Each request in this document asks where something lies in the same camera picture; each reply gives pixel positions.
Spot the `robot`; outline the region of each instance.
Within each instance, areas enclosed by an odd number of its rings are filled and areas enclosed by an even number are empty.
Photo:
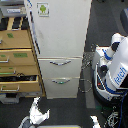
[[[110,47],[96,47],[93,61],[93,91],[107,104],[117,104],[128,90],[128,37],[112,36]]]

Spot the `wooden drawer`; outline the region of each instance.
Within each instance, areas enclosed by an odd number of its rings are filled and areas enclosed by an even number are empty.
[[[35,81],[0,82],[0,93],[40,91],[38,76]]]
[[[0,66],[15,65],[35,65],[32,50],[0,50]]]
[[[0,67],[0,77],[2,76],[19,76],[19,75],[38,75],[36,65]]]
[[[43,78],[78,77],[82,59],[38,59]]]
[[[79,79],[43,79],[46,96],[53,98],[76,98],[78,92]]]
[[[31,48],[27,30],[0,31],[0,49]]]

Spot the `cable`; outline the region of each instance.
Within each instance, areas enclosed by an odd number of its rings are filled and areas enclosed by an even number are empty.
[[[84,80],[84,81],[87,81],[87,82],[89,82],[90,83],[90,85],[91,85],[91,87],[87,90],[87,91],[83,91],[81,88],[80,88],[80,85],[79,85],[79,90],[82,92],[82,93],[87,93],[87,92],[89,92],[91,89],[92,89],[92,83],[91,83],[91,81],[90,80],[85,80],[85,79],[80,79],[80,80]]]
[[[107,118],[104,128],[108,124],[109,127],[114,128],[114,126],[118,123],[118,112],[112,112],[112,114]]]
[[[120,128],[120,125],[121,125],[121,120],[122,120],[122,107],[123,107],[124,98],[125,98],[125,96],[126,96],[127,93],[128,93],[128,90],[125,91],[124,96],[123,96],[122,101],[121,101],[120,122],[119,122],[118,128]]]
[[[96,47],[99,47],[99,46],[97,44],[91,44],[91,52],[83,53],[83,61],[82,61],[81,70],[91,66],[91,62],[93,60],[93,56],[94,56]]]
[[[23,73],[17,73],[16,77],[25,76]]]

